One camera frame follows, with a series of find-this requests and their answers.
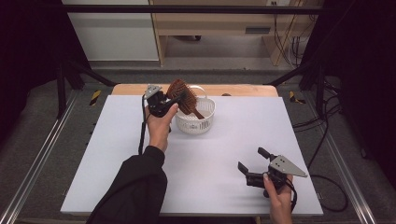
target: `brush bristles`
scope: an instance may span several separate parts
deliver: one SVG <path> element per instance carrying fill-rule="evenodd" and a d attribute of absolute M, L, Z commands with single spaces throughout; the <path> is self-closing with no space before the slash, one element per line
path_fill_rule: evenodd
<path fill-rule="evenodd" d="M 184 94 L 180 102 L 178 103 L 178 108 L 186 115 L 193 113 L 197 106 L 197 98 L 192 89 L 181 79 L 177 79 L 171 83 L 169 89 L 166 93 L 169 99 L 178 97 Z"/>

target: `gray floor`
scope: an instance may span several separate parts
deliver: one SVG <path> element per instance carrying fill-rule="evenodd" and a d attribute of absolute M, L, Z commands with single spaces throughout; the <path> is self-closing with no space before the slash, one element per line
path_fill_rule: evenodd
<path fill-rule="evenodd" d="M 122 83 L 169 83 L 182 77 L 188 83 L 267 83 L 287 73 L 289 65 L 281 64 L 273 67 L 265 51 L 262 40 L 257 37 L 239 38 L 205 37 L 200 42 L 188 36 L 176 36 L 168 42 L 165 65 L 155 63 L 95 63 L 95 69 L 105 77 Z M 40 169 L 34 186 L 29 189 L 23 207 L 18 211 L 17 223 L 24 218 L 56 219 L 48 223 L 61 223 L 60 220 L 82 221 L 85 217 L 72 217 L 59 212 L 64 200 L 64 193 L 73 180 L 83 156 L 86 144 L 90 140 L 90 132 L 100 116 L 106 95 L 111 88 L 98 84 L 89 77 L 83 91 L 77 94 L 76 105 L 57 138 L 57 141 L 46 162 Z M 339 85 L 337 78 L 328 77 L 334 85 Z M 292 124 L 312 119 L 315 114 L 308 104 L 290 101 L 290 91 L 294 91 L 297 99 L 306 99 L 314 91 L 300 92 L 299 78 L 293 78 L 277 87 L 278 93 L 284 98 Z M 92 94 L 102 90 L 96 105 L 89 105 Z M 326 97 L 332 94 L 326 91 Z M 29 172 L 35 156 L 45 142 L 57 113 L 56 83 L 49 82 L 32 90 L 26 108 L 0 151 L 0 211 L 6 211 L 18 191 L 18 187 Z M 375 217 L 375 223 L 396 223 L 396 191 L 382 175 L 375 161 L 361 157 L 360 146 L 351 131 L 346 118 L 336 113 L 329 120 L 330 134 L 342 154 L 347 167 L 361 190 L 364 200 Z M 321 129 L 315 127 L 308 131 L 297 132 L 296 137 L 306 162 L 322 136 Z M 342 177 L 336 169 L 330 155 L 331 149 L 323 144 L 315 159 L 310 174 L 325 175 L 341 186 Z M 325 206 L 339 208 L 344 204 L 340 190 L 322 179 L 314 179 L 320 201 Z M 357 205 L 349 200 L 348 208 L 343 212 L 331 212 L 324 209 L 323 217 L 295 217 L 295 223 L 362 223 L 357 213 Z M 250 223 L 249 218 L 205 218 L 193 219 L 174 218 L 163 220 L 163 223 Z M 268 217 L 262 223 L 268 223 Z"/>

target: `hair brush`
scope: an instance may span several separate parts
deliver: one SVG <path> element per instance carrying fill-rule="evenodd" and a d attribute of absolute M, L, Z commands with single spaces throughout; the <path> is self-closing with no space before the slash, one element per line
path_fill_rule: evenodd
<path fill-rule="evenodd" d="M 181 112 L 183 112 L 185 115 L 193 113 L 198 119 L 205 118 L 198 112 L 196 108 L 197 97 L 195 93 L 183 80 L 176 79 L 174 82 L 172 82 L 169 86 L 166 96 L 169 99 L 174 99 L 178 96 L 181 96 L 181 99 L 178 102 L 178 108 L 181 110 Z"/>

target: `floor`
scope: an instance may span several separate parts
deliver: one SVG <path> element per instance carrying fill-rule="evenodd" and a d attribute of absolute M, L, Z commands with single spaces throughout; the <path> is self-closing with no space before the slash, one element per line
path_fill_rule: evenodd
<path fill-rule="evenodd" d="M 269 54 L 257 36 L 202 36 L 201 41 L 195 41 L 191 36 L 174 36 L 168 40 L 163 66 L 155 62 L 92 62 L 92 67 L 102 76 L 123 83 L 167 83 L 183 77 L 194 84 L 259 85 L 292 69 L 284 62 L 280 66 L 272 66 Z M 66 123 L 57 123 L 55 119 L 56 83 L 50 82 L 32 90 L 19 121 L 1 146 L 2 224 L 84 223 L 84 217 L 66 216 L 60 214 L 59 209 L 111 88 L 90 77 L 83 78 L 87 82 L 83 91 L 68 89 L 67 96 L 74 99 L 75 106 L 69 111 Z M 292 124 L 316 115 L 312 108 L 315 89 L 300 91 L 299 80 L 300 77 L 294 77 L 276 87 L 284 99 Z M 328 81 L 334 86 L 340 84 L 334 77 L 328 77 Z M 102 96 L 95 106 L 90 106 L 89 101 L 96 90 L 101 90 Z M 291 91 L 297 101 L 290 99 Z M 327 99 L 331 96 L 333 92 L 325 92 Z M 332 106 L 338 108 L 337 100 L 330 102 L 329 108 Z M 55 126 L 61 127 L 62 131 L 59 135 L 49 135 Z M 306 131 L 305 128 L 294 130 L 306 162 L 312 158 L 324 127 L 315 123 Z M 359 143 L 342 113 L 331 116 L 326 136 L 310 173 L 325 175 L 336 182 L 347 192 L 348 207 L 341 209 L 345 204 L 343 191 L 326 179 L 318 178 L 314 185 L 323 206 L 342 211 L 323 209 L 323 217 L 295 217 L 294 223 L 396 223 L 396 191 L 381 174 L 375 161 L 361 157 Z M 41 163 L 35 159 L 37 155 L 44 158 Z M 251 223 L 252 220 L 236 217 L 195 218 L 193 221 Z M 191 220 L 177 218 L 171 222 L 191 223 Z M 263 217 L 262 223 L 268 223 L 268 217 Z"/>

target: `person's left hand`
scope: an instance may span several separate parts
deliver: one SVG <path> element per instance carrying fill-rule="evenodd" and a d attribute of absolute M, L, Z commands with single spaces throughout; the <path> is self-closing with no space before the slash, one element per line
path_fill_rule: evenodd
<path fill-rule="evenodd" d="M 173 116 L 178 110 L 178 104 L 174 104 L 169 108 L 169 111 L 162 118 L 157 118 L 149 114 L 149 108 L 146 106 L 146 116 L 148 117 L 148 133 L 149 133 L 149 145 L 157 147 L 161 151 L 165 152 L 168 147 L 168 134 L 169 127 Z"/>

